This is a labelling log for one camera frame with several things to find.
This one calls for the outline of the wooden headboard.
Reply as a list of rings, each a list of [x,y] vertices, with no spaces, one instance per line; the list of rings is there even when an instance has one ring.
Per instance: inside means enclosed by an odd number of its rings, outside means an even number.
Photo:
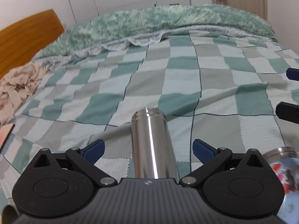
[[[1,77],[22,66],[64,32],[54,10],[24,18],[1,30]]]

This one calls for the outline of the beige crumpled clothing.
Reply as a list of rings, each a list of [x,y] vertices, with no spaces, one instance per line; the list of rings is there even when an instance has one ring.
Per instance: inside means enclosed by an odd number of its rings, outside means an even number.
[[[29,62],[11,69],[1,78],[1,125],[4,125],[33,95],[48,72],[41,64]]]

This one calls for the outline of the green checkered bed blanket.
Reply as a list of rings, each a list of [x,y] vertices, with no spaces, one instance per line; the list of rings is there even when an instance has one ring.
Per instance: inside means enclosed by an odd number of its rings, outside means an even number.
[[[42,148],[60,153],[102,139],[96,166],[132,177],[131,117],[145,107],[166,115],[182,176],[200,166],[195,139],[236,153],[298,148],[298,125],[275,114],[282,101],[298,103],[298,82],[285,74],[298,55],[269,38],[191,30],[50,64],[1,150],[1,207]]]

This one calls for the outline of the pink flat book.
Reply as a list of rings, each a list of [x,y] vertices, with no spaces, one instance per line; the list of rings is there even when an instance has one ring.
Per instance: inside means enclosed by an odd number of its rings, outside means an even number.
[[[3,148],[10,132],[14,128],[15,124],[14,123],[9,123],[6,125],[2,125],[0,129],[0,149]]]

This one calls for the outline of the tall stainless steel cup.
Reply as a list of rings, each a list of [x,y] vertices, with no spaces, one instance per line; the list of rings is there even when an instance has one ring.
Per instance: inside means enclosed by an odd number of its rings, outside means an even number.
[[[157,108],[143,108],[131,119],[132,154],[136,178],[179,181],[166,116]]]

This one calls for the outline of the green floral duvet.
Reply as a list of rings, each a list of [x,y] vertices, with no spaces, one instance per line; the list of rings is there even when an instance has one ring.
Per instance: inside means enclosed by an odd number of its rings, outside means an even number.
[[[161,6],[116,11],[76,24],[37,52],[32,62],[52,66],[72,56],[84,58],[130,45],[146,46],[189,30],[277,41],[268,21],[244,10],[216,4]]]

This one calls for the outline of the blue cartoon print cup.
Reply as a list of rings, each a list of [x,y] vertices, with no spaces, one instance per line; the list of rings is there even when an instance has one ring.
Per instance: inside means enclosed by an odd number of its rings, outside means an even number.
[[[280,147],[263,154],[281,181],[285,197],[278,217],[285,223],[298,223],[298,153],[293,147]]]

